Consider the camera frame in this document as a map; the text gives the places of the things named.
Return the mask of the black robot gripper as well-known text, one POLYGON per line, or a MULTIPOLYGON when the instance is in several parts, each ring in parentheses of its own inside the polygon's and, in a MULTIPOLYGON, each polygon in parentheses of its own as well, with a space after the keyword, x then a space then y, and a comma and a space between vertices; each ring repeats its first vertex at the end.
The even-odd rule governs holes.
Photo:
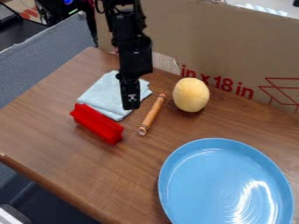
POLYGON ((138 78, 153 71, 152 40, 146 36, 134 38, 114 38, 118 52, 120 95, 122 109, 132 110, 140 107, 138 78))

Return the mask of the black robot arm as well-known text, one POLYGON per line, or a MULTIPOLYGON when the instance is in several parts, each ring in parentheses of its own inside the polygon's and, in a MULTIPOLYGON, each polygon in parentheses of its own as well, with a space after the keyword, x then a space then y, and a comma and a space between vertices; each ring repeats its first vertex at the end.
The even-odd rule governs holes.
POLYGON ((153 71, 152 40, 142 33, 145 15, 140 0, 96 0, 101 2, 108 30, 112 33, 110 43, 118 53, 118 73, 122 109, 140 107, 138 78, 153 71))

